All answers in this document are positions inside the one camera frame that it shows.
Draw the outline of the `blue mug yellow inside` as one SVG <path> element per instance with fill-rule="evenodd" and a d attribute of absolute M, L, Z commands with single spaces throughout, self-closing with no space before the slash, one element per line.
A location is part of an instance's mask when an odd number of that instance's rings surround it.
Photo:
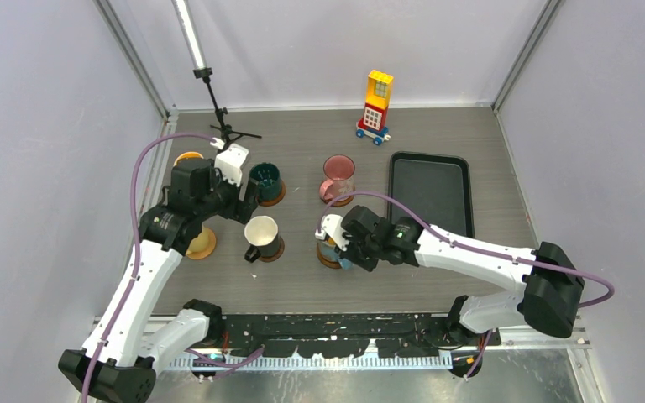
<path fill-rule="evenodd" d="M 341 257 L 337 244 L 331 238 L 317 242 L 317 258 L 330 269 L 350 270 L 353 267 L 351 261 Z"/>

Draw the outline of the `dark green mug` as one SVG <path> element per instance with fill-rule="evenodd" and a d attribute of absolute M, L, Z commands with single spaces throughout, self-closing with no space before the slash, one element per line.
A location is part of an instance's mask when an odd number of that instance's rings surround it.
<path fill-rule="evenodd" d="M 256 179 L 260 183 L 260 188 L 262 186 L 273 187 L 277 185 L 280 181 L 282 181 L 279 168 L 270 162 L 263 162 L 255 165 L 249 171 L 249 177 Z"/>

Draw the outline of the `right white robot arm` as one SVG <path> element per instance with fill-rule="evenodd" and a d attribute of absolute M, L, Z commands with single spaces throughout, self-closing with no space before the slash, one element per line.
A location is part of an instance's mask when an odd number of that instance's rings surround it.
<path fill-rule="evenodd" d="M 363 206 L 343 216 L 326 215 L 317 235 L 332 239 L 341 259 L 367 271 L 385 261 L 450 270 L 500 287 L 493 295 L 454 300 L 442 325 L 453 343 L 523 324 L 555 338 L 569 338 L 574 330 L 585 282 L 553 243 L 539 249 L 496 245 L 413 217 L 391 222 Z"/>

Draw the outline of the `pink mug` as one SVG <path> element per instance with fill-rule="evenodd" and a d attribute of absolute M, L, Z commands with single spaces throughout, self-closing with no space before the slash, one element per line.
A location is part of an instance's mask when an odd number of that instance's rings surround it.
<path fill-rule="evenodd" d="M 337 154 L 327 158 L 323 164 L 325 179 L 319 187 L 320 193 L 326 189 L 340 191 L 346 195 L 355 190 L 355 164 L 347 155 Z"/>

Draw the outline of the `white patterned mug orange inside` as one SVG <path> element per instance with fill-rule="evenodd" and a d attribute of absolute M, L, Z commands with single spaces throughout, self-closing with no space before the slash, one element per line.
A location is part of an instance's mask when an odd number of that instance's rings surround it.
<path fill-rule="evenodd" d="M 180 164 L 183 160 L 202 159 L 203 155 L 196 151 L 187 151 L 178 155 L 173 163 L 174 166 Z"/>

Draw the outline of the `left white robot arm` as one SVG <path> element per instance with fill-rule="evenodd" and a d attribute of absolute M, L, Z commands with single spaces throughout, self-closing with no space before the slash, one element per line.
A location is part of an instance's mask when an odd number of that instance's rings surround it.
<path fill-rule="evenodd" d="M 196 343 L 212 348 L 223 340 L 221 308 L 197 299 L 150 337 L 143 332 L 203 223 L 220 216 L 245 224 L 258 206 L 254 180 L 239 198 L 245 161 L 236 152 L 173 167 L 165 199 L 139 217 L 133 255 L 102 319 L 81 348 L 60 357 L 59 370 L 83 399 L 145 402 L 157 375 L 180 353 Z"/>

